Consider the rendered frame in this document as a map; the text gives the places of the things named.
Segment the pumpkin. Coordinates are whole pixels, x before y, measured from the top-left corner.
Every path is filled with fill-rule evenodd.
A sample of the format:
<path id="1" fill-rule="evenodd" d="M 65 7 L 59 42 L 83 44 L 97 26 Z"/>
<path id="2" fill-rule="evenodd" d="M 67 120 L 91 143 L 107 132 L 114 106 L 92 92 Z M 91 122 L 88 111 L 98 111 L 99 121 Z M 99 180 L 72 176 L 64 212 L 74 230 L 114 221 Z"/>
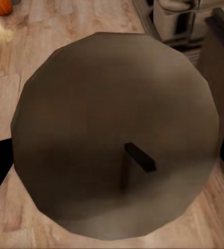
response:
<path id="1" fill-rule="evenodd" d="M 0 16 L 8 15 L 12 11 L 12 4 L 9 0 L 0 0 Z"/>

